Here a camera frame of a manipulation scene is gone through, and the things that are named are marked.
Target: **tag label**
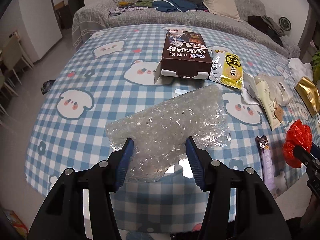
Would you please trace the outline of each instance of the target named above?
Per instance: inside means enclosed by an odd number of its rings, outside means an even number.
[[[283,85],[281,84],[281,82],[279,82],[279,85],[281,86],[283,92],[285,92],[285,89],[284,89]]]
[[[275,116],[279,119],[280,122],[282,122],[283,110],[276,101],[275,101]]]

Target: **green plant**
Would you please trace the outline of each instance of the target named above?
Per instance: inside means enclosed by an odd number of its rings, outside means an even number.
[[[312,58],[313,82],[317,84],[320,80],[320,50]]]

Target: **yellow snack package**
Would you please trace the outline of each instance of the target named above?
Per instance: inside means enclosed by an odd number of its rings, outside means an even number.
[[[213,62],[209,80],[241,89],[243,85],[243,71],[238,55],[218,49],[212,49],[212,54]]]

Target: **cardboard box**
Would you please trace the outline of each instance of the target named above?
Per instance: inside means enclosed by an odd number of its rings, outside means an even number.
[[[211,56],[199,33],[167,30],[161,61],[155,71],[155,83],[163,76],[207,79]]]

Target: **white chair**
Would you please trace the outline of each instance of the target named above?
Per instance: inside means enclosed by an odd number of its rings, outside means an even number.
[[[18,96],[18,94],[5,82],[5,77],[4,75],[2,74],[1,70],[0,70],[0,91],[1,93],[7,98],[7,96],[2,92],[2,87],[5,87],[9,92],[10,94],[11,93],[14,93],[16,96]],[[4,107],[0,104],[0,109],[2,110],[2,112],[4,112],[7,116],[8,113],[7,111],[4,109]]]
[[[33,69],[32,66],[27,62],[27,60],[24,58],[23,54],[25,52],[21,49],[21,46],[18,42],[18,39],[15,35],[13,35],[9,41],[3,46],[2,48],[2,58],[3,63],[7,67],[7,69],[10,71],[12,70],[14,75],[16,76],[17,80],[20,84],[21,81],[17,75],[17,73],[14,70],[15,65],[18,63],[20,59],[23,60],[23,62],[30,68]]]

